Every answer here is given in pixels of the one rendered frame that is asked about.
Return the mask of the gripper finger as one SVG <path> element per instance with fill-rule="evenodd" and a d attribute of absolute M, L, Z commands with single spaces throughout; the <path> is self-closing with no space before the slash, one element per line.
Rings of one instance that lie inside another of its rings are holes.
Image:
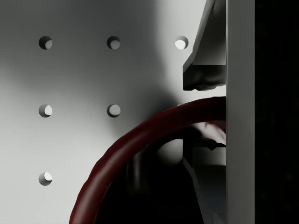
<path fill-rule="evenodd" d="M 204 224 L 226 224 L 226 145 L 184 140 L 183 165 L 190 174 Z"/>
<path fill-rule="evenodd" d="M 183 90 L 207 91 L 227 79 L 227 0 L 206 0 L 192 52 L 183 65 Z"/>

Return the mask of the red mug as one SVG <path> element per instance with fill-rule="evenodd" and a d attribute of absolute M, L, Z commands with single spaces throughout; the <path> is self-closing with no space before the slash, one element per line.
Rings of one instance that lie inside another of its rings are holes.
<path fill-rule="evenodd" d="M 95 163 L 83 184 L 69 224 L 95 224 L 113 179 L 140 150 L 163 136 L 194 123 L 226 119 L 226 97 L 198 99 L 157 113 L 119 138 Z"/>

